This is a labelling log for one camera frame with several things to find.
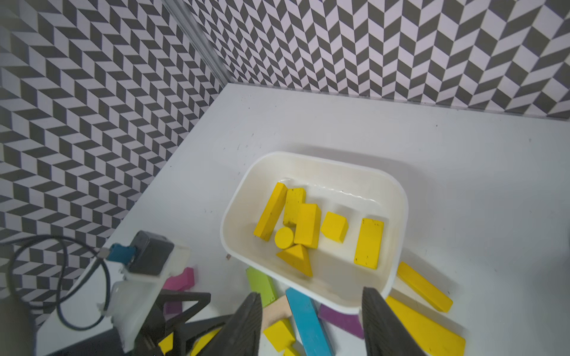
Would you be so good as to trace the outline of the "yellow triangle block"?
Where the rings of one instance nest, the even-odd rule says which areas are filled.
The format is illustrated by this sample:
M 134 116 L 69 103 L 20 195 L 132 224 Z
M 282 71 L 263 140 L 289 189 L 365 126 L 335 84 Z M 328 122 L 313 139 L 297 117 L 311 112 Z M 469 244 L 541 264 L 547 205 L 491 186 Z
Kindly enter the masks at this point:
M 291 267 L 297 269 L 307 277 L 313 277 L 313 270 L 307 248 L 303 245 L 294 245 L 285 249 L 277 256 Z

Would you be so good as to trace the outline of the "yellow rectangular block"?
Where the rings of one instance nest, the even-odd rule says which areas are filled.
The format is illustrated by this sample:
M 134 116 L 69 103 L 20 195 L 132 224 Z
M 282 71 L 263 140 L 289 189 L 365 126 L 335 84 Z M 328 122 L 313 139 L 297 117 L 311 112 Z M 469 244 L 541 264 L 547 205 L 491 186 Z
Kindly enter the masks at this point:
M 317 204 L 303 203 L 298 212 L 294 243 L 308 249 L 319 245 L 322 212 Z

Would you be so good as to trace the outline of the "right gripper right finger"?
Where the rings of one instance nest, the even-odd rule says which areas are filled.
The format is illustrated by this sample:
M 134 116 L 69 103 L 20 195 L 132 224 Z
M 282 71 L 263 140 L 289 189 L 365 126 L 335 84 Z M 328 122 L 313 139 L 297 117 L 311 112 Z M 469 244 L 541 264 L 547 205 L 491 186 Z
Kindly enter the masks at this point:
M 385 299 L 371 287 L 362 292 L 362 326 L 367 355 L 425 355 Z

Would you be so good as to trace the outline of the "yellow cylinder block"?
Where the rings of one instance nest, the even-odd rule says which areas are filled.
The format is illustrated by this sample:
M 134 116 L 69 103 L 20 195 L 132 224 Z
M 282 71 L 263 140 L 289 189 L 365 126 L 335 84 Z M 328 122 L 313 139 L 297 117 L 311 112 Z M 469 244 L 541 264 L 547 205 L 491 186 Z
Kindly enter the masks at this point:
M 294 245 L 295 234 L 289 227 L 280 228 L 275 236 L 275 244 L 279 249 L 289 249 Z

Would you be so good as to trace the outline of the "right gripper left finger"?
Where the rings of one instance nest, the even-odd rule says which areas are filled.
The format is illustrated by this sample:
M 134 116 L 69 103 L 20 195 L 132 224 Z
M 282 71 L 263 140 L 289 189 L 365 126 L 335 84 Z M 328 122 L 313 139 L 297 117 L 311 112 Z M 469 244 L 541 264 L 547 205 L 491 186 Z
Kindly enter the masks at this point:
M 258 355 L 262 321 L 261 295 L 251 292 L 198 355 Z

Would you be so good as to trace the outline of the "yellow cube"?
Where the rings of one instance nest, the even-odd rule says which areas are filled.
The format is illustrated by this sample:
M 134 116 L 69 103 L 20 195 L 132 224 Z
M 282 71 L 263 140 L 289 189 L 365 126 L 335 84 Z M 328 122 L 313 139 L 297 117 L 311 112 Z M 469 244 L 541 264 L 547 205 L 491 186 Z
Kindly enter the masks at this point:
M 346 217 L 328 212 L 321 226 L 321 233 L 334 242 L 344 243 L 348 227 L 349 223 Z

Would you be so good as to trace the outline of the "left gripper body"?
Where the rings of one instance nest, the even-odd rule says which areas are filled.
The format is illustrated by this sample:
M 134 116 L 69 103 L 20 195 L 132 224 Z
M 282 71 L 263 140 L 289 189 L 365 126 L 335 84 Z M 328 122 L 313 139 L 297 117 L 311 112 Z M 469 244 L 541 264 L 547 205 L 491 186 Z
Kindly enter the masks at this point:
M 194 301 L 192 307 L 168 319 L 163 314 L 167 302 Z M 192 321 L 209 305 L 211 295 L 206 292 L 175 292 L 163 289 L 135 338 L 130 352 L 123 350 L 117 328 L 95 335 L 84 341 L 55 351 L 54 355 L 188 355 L 199 338 L 223 327 L 230 314 Z

